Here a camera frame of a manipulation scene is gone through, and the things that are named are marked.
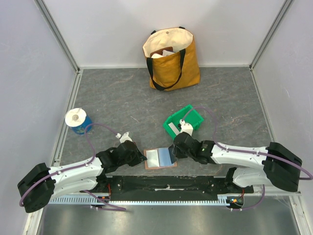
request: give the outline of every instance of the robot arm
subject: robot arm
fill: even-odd
[[[106,181],[106,173],[114,172],[122,165],[134,166],[146,160],[130,138],[125,138],[117,148],[109,148],[90,159],[59,167],[47,167],[45,163],[36,165],[18,184],[20,195],[33,186],[41,178],[58,172],[38,184],[25,197],[23,205],[27,213],[43,208],[50,200],[81,190],[95,188],[99,182]],[[62,172],[62,169],[85,164],[85,166]]]
[[[176,158],[191,157],[201,164],[234,164],[247,167],[230,169],[225,179],[226,183],[232,181],[241,188],[250,185],[272,184],[285,191],[296,192],[298,190],[299,169],[271,157],[228,151],[228,149],[235,149],[270,153],[301,166],[301,159],[281,144],[271,142],[269,147],[258,148],[219,144],[225,147],[226,150],[220,148],[214,141],[199,142],[193,139],[188,132],[183,131],[182,126],[182,131],[174,139],[173,154]]]

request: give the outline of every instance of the gray speckled floor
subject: gray speckled floor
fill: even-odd
[[[219,120],[218,140],[231,145],[265,146],[268,129],[248,68],[201,68],[201,82],[193,87],[160,92],[149,87],[147,69],[84,70],[75,107],[83,108],[93,122],[130,132],[139,150],[168,147],[173,140],[163,129],[164,121],[187,104],[212,109]],[[212,138],[213,122],[204,111],[198,140]],[[108,130],[95,126],[89,133],[97,152],[118,146]],[[61,165],[91,157],[84,136],[67,133]],[[146,170],[144,163],[124,165],[112,175],[225,175],[228,165],[201,165],[181,159],[174,168]]]

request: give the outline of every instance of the white wall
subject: white wall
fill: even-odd
[[[153,30],[194,33],[201,65],[248,65],[284,0],[45,0],[81,67],[145,66]]]
[[[276,141],[313,172],[313,1],[297,0],[256,66],[256,80]],[[313,218],[313,182],[301,182]]]
[[[19,235],[17,184],[51,161],[75,74],[33,0],[0,9],[0,234]]]

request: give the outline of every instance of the gray floor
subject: gray floor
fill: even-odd
[[[201,82],[193,87],[160,92],[149,87],[147,69],[84,70],[75,107],[83,108],[93,122],[124,133],[143,149],[168,147],[173,140],[164,121],[187,104],[212,109],[219,120],[218,140],[239,146],[266,146],[270,137],[248,68],[201,68]],[[213,122],[204,111],[198,140],[210,140]],[[89,133],[97,152],[118,146],[108,130],[93,127]],[[84,136],[67,133],[61,165],[89,158]],[[201,165],[192,159],[168,169],[146,170],[144,164],[120,167],[113,175],[225,175],[229,166]]]
[[[300,235],[288,197],[266,198],[258,208],[126,206],[126,212],[49,205],[38,235]],[[247,197],[252,205],[258,197]]]

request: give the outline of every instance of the cable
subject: cable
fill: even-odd
[[[267,156],[267,157],[270,157],[270,158],[277,159],[277,160],[279,160],[279,161],[282,161],[282,162],[285,162],[285,163],[287,163],[287,164],[289,164],[289,165],[292,165],[293,167],[295,167],[295,168],[297,168],[298,170],[303,171],[305,174],[307,174],[307,176],[308,176],[307,178],[300,177],[299,180],[313,180],[313,175],[312,175],[311,173],[309,173],[306,169],[302,168],[301,166],[299,166],[299,165],[297,165],[297,164],[295,164],[295,163],[293,163],[293,162],[290,162],[290,161],[288,161],[288,160],[286,160],[286,159],[283,159],[283,158],[281,158],[281,157],[277,157],[277,156],[272,155],[272,154],[270,154],[270,153],[262,153],[262,152],[249,151],[249,150],[240,150],[240,149],[225,148],[224,146],[222,146],[220,143],[218,143],[218,142],[216,141],[216,136],[215,136],[215,135],[216,135],[216,132],[217,132],[218,121],[217,121],[217,118],[215,117],[213,111],[211,111],[210,109],[205,108],[205,107],[203,107],[203,106],[199,106],[199,107],[192,108],[191,110],[189,110],[189,111],[185,114],[185,116],[182,118],[182,120],[184,121],[185,118],[187,117],[187,115],[188,115],[191,111],[193,111],[193,110],[195,110],[195,109],[204,109],[204,110],[206,110],[206,111],[211,115],[211,117],[213,118],[213,120],[214,120],[214,122],[215,122],[215,129],[214,129],[214,133],[213,133],[213,141],[214,141],[214,143],[215,143],[219,148],[221,148],[221,149],[223,149],[223,150],[231,151],[231,152],[256,154],[256,155],[262,155],[262,156]]]
[[[241,211],[246,211],[246,210],[255,208],[255,207],[257,207],[258,205],[260,205],[260,204],[263,202],[264,198],[265,198],[265,185],[263,185],[263,192],[262,192],[262,196],[261,196],[260,201],[258,201],[258,202],[257,202],[256,204],[254,204],[253,206],[246,207],[246,208],[240,208],[240,209],[232,209],[232,211],[241,212]]]
[[[126,210],[126,208],[123,208],[123,207],[118,207],[118,206],[115,206],[115,205],[112,205],[112,204],[109,204],[107,203],[106,201],[98,198],[96,195],[92,194],[91,192],[89,192],[88,190],[84,190],[84,192],[88,193],[90,196],[92,196],[93,198],[97,199],[99,202],[102,202],[104,205],[106,206],[109,206],[109,207],[113,207],[115,209],[110,209],[110,208],[98,208],[98,210],[103,210],[103,211],[114,211],[114,212],[123,212]]]
[[[245,189],[243,188],[243,193],[241,194],[240,198],[244,198],[245,195]]]
[[[103,126],[103,127],[107,128],[109,131],[111,131],[113,134],[115,134],[115,135],[118,134],[116,131],[114,131],[113,129],[111,129],[109,126],[107,126],[107,125],[105,125],[105,124],[101,124],[101,123],[91,123],[91,124],[89,124],[88,126],[86,126],[86,127],[85,127],[85,136],[86,136],[86,139],[87,139],[87,142],[88,142],[89,146],[90,146],[91,149],[92,149],[92,158],[90,159],[90,161],[87,162],[87,163],[84,163],[84,164],[80,164],[80,165],[76,165],[76,166],[72,166],[72,167],[69,167],[69,168],[65,168],[65,169],[58,170],[58,171],[56,171],[56,172],[53,172],[53,173],[51,173],[51,174],[49,174],[49,175],[46,175],[45,177],[41,178],[41,179],[38,180],[36,183],[34,183],[34,184],[23,194],[23,196],[21,197],[20,202],[19,202],[20,207],[24,207],[23,201],[24,201],[25,197],[26,197],[37,185],[39,185],[41,182],[47,180],[48,178],[50,178],[50,177],[52,177],[52,176],[54,176],[54,175],[60,174],[60,172],[63,173],[63,172],[66,172],[66,171],[68,171],[68,170],[73,170],[73,169],[77,169],[77,168],[80,168],[80,167],[84,167],[84,166],[86,166],[86,164],[88,165],[88,164],[90,164],[90,163],[93,162],[93,160],[94,160],[95,157],[96,157],[96,150],[94,149],[92,143],[90,142],[90,139],[89,139],[88,134],[87,134],[87,130],[88,130],[89,127],[91,127],[91,126]]]

